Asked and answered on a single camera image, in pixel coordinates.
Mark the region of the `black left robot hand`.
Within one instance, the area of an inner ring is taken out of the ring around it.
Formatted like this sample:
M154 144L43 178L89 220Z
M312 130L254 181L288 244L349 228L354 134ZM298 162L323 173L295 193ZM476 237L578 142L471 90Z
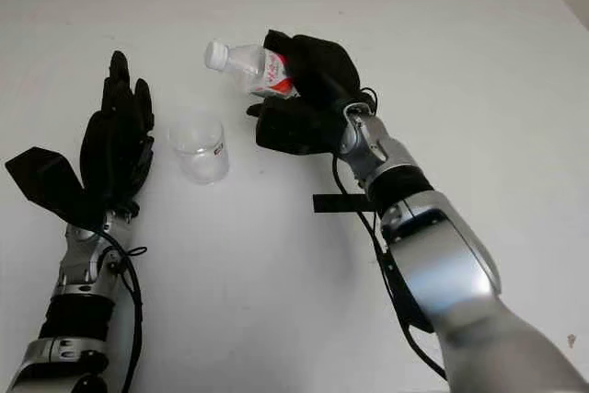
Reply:
M125 54L115 51L103 84L101 108L93 113L80 151L85 191L106 210L134 218L135 196L153 160L155 125L148 84L131 82Z

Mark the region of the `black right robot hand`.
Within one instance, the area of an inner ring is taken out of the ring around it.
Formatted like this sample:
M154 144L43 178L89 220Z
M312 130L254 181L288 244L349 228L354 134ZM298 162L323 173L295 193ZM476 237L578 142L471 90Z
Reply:
M263 47L285 58L287 75L298 96L286 100L266 98L249 106L248 116L309 122L334 119L351 103L375 109L372 96L362 91L350 55L339 43L303 34L290 37L271 29Z

